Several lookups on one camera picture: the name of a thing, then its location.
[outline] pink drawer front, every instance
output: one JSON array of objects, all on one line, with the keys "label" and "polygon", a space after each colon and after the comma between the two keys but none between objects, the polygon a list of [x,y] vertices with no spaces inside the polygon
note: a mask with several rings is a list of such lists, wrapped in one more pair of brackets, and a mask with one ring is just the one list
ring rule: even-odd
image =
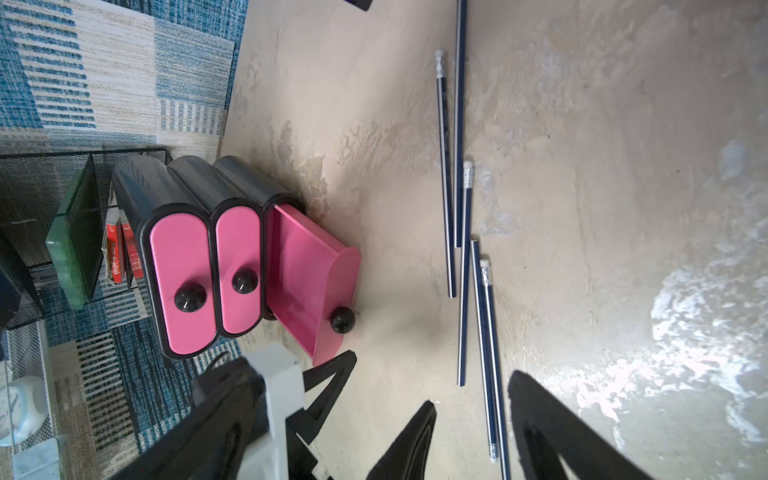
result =
[{"label": "pink drawer front", "polygon": [[267,303],[317,366],[341,347],[330,315],[352,303],[360,252],[290,205],[275,206],[269,222]]},{"label": "pink drawer front", "polygon": [[[168,215],[152,227],[150,245],[168,346],[177,355],[199,352],[216,337],[206,225],[192,214]],[[174,302],[187,283],[202,286],[206,293],[205,304],[194,312],[183,312]]]},{"label": "pink drawer front", "polygon": [[[260,218],[249,207],[232,207],[216,222],[222,327],[227,335],[240,335],[261,317]],[[257,278],[256,288],[240,293],[233,279],[243,269]]]}]

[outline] black knob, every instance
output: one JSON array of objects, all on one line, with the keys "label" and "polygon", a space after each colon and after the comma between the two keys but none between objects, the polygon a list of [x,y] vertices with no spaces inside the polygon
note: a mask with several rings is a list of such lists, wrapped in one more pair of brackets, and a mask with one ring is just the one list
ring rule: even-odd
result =
[{"label": "black knob", "polygon": [[205,305],[205,300],[208,297],[205,293],[205,289],[197,283],[185,283],[176,292],[174,301],[176,308],[182,312],[197,312]]},{"label": "black knob", "polygon": [[331,328],[336,333],[348,333],[355,326],[355,313],[345,306],[338,306],[331,312]]},{"label": "black knob", "polygon": [[250,268],[241,268],[235,272],[235,276],[232,277],[232,287],[236,292],[242,293],[243,295],[253,292],[258,284],[259,277],[256,275],[256,272]]}]

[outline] black cable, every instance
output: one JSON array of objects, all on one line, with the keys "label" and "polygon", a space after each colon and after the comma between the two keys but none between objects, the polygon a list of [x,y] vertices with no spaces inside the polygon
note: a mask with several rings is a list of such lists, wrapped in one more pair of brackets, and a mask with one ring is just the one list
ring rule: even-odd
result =
[{"label": "black cable", "polygon": [[218,355],[216,355],[216,356],[214,357],[214,359],[210,361],[210,363],[208,364],[208,366],[207,366],[207,367],[205,367],[205,370],[203,371],[203,373],[208,373],[208,371],[209,371],[209,370],[211,370],[211,369],[212,369],[212,368],[213,368],[213,367],[216,365],[216,363],[217,363],[219,360],[221,360],[222,358],[224,358],[224,357],[225,357],[225,356],[227,356],[227,355],[229,355],[230,357],[232,356],[232,354],[231,354],[231,353],[229,353],[229,352],[222,352],[222,353],[219,353]]}]

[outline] pink drawer unit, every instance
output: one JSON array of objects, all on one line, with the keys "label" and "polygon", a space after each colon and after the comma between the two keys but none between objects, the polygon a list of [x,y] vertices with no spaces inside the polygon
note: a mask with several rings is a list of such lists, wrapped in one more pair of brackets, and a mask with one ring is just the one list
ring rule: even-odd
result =
[{"label": "pink drawer unit", "polygon": [[262,315],[260,208],[202,158],[179,157],[170,169],[210,216],[219,333],[244,335]]},{"label": "pink drawer unit", "polygon": [[332,359],[355,324],[350,306],[359,250],[287,204],[268,216],[267,243],[267,304],[314,366]]},{"label": "pink drawer unit", "polygon": [[136,155],[112,172],[150,291],[161,350],[173,359],[203,352],[217,338],[210,221],[160,161]]}]

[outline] beige floor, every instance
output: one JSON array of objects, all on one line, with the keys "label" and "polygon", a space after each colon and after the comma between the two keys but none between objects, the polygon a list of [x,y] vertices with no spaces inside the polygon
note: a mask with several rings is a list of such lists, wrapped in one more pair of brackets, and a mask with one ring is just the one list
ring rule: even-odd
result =
[{"label": "beige floor", "polygon": [[[656,478],[764,477],[765,2],[469,2],[473,230],[505,375]],[[474,316],[458,388],[445,288],[434,51],[454,31],[454,2],[250,2],[221,154],[362,252],[359,362],[316,441],[337,480],[364,478],[425,399],[428,478],[499,477]],[[303,355],[276,323],[243,344],[269,340]]]}]

